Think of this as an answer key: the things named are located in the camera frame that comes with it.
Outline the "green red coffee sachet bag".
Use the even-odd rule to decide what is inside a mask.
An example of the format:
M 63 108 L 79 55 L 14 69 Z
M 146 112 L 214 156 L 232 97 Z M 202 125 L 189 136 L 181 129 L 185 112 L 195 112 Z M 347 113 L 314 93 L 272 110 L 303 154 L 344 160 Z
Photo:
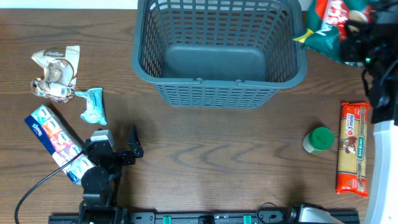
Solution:
M 348 34 L 359 32 L 359 28 L 346 22 L 367 24 L 371 21 L 371 10 L 368 0 L 314 0 L 308 8 L 305 33 L 293 40 L 336 62 L 361 67 L 361 62 L 343 60 L 341 47 Z

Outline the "green lidded spice jar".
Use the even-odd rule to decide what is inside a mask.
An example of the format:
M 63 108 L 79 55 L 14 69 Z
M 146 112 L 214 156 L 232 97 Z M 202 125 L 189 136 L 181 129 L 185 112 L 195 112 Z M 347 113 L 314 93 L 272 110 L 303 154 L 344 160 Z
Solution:
M 326 127 L 318 127 L 310 131 L 303 138 L 303 148 L 311 153 L 318 154 L 332 147 L 335 137 Z

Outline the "orange spaghetti packet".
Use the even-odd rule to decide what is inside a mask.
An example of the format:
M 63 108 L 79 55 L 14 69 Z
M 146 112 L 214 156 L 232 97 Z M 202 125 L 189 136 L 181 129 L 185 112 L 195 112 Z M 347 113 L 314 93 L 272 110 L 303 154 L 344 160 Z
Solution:
M 353 192 L 368 197 L 366 151 L 369 103 L 341 104 L 336 193 Z

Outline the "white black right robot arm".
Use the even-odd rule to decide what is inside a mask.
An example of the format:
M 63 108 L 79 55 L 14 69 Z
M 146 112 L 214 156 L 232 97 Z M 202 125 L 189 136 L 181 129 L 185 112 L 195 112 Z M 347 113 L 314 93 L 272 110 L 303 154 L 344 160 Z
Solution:
M 397 1 L 374 1 L 370 22 L 348 20 L 345 62 L 360 62 L 373 108 L 375 159 L 365 223 L 397 223 Z

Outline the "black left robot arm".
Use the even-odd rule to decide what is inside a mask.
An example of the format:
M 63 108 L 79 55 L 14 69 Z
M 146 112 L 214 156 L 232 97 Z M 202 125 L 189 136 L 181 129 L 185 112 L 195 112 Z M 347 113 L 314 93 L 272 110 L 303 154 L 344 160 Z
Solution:
M 128 209 L 118 206 L 118 190 L 123 167 L 136 163 L 144 150 L 137 135 L 136 126 L 131 127 L 127 140 L 128 150 L 113 151 L 114 138 L 111 131 L 99 129 L 85 140 L 83 154 L 95 166 L 88 169 L 81 179 L 83 201 L 80 204 L 78 223 L 127 224 Z

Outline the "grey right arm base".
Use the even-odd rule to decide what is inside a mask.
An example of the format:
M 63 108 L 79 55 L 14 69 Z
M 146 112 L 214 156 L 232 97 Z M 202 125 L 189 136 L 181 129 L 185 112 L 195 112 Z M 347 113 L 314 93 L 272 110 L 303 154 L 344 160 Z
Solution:
M 310 204 L 293 206 L 286 213 L 286 223 L 332 223 L 343 224 L 328 211 Z

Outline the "mint toilet tissue wipes pack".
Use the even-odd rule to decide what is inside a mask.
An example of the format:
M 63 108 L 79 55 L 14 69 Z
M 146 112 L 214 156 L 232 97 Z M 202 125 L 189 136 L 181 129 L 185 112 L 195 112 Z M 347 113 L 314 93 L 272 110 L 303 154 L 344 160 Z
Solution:
M 103 88 L 91 88 L 87 91 L 77 91 L 76 96 L 86 100 L 86 110 L 80 115 L 87 123 L 107 125 L 103 106 Z

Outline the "blue Kleenex tissue multipack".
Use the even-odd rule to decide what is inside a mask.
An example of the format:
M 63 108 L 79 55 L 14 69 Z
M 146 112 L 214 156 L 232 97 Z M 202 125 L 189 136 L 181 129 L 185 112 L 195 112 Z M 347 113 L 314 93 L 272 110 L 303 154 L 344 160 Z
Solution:
M 73 184 L 80 184 L 84 173 L 94 164 L 82 154 L 82 146 L 72 137 L 58 116 L 41 105 L 24 120 L 58 166 Z

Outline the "beige mushroom snack pouch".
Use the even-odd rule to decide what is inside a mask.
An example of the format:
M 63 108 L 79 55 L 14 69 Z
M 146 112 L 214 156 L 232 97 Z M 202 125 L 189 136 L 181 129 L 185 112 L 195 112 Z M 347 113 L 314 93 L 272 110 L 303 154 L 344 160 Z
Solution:
M 74 97 L 80 61 L 79 45 L 41 50 L 31 59 L 44 70 L 44 77 L 36 78 L 30 84 L 34 95 L 57 103 L 66 103 Z

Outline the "grey plastic slotted basket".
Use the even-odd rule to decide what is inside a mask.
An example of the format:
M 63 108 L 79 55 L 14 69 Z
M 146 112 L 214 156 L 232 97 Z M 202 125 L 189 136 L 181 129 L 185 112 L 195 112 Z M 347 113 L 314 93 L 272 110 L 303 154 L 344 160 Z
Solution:
M 142 0 L 132 68 L 170 105 L 258 108 L 307 73 L 297 0 Z

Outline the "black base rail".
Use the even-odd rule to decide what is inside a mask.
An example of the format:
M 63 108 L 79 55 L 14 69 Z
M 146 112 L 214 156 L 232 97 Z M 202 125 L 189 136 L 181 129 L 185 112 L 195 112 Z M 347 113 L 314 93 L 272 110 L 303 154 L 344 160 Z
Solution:
M 358 212 L 353 211 L 330 211 L 330 215 L 343 223 L 360 224 Z M 261 211 L 259 217 L 265 223 L 282 223 L 283 214 L 278 211 Z M 169 213 L 154 214 L 152 212 L 132 213 L 127 219 L 130 224 L 225 224 L 225 223 L 263 223 L 257 219 L 255 213 Z M 67 224 L 78 223 L 78 215 L 51 215 L 48 223 Z

